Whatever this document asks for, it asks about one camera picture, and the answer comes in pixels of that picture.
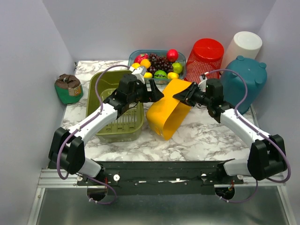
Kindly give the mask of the teal plastic bucket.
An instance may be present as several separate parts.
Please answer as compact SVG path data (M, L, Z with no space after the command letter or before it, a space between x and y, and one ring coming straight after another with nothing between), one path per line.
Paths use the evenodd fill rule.
M223 85L224 100L236 106L247 94L238 107L240 114L245 114L258 97L267 82L267 65L241 55L230 62L220 77Z

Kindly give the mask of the olive green plastic tub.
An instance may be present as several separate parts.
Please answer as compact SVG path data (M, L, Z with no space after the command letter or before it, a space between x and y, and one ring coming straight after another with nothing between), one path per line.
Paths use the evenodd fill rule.
M100 107L99 99L96 95L95 88L102 100L112 94L117 89L119 81L124 74L129 73L128 70L108 71L106 72L95 86L98 77L101 73L95 74L90 80L86 116L92 114ZM129 142L136 140L142 131L144 123L144 108L143 104L130 104L129 110L126 111L117 120L106 125L103 129L96 133L102 143Z

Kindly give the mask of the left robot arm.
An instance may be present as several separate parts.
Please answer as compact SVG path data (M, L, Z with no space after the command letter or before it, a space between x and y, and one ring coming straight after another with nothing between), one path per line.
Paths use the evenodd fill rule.
M65 180L61 170L67 175L83 174L93 185L103 182L102 166L85 156L86 143L102 128L118 119L133 103L157 102L164 97L153 80L150 87L134 74L125 74L116 90L100 107L78 124L64 129L58 128L53 135L49 159L56 164L58 175Z

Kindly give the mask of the red mesh basket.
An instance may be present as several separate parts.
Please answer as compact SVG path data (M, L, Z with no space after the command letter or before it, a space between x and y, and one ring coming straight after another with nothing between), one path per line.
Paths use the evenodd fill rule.
M184 80L200 82L200 75L220 69L224 55L222 44L211 38L202 38L195 42L186 62Z

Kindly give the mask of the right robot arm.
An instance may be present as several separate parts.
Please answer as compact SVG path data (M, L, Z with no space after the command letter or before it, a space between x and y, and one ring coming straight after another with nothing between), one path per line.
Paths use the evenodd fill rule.
M173 98L188 106L206 106L213 119L228 127L250 148L246 159L230 159L219 164L220 169L215 173L218 182L225 184L236 175L270 179L287 170L283 138L262 131L224 101L223 85L218 79L208 79L205 90L193 82Z

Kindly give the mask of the white cylindrical container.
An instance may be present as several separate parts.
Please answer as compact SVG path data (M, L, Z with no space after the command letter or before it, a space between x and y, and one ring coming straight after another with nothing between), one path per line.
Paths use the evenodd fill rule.
M255 59L262 45L262 39L255 33L249 31L236 33L223 55L221 68L225 69L239 55L244 58Z

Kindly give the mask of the yellow plastic bin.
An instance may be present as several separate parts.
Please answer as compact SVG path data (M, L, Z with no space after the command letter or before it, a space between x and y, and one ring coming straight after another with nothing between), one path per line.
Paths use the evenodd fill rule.
M173 136L191 110L190 106L173 98L173 95L184 91L190 85L191 82L184 80L171 80L162 91L164 97L153 103L146 113L151 130L165 140Z

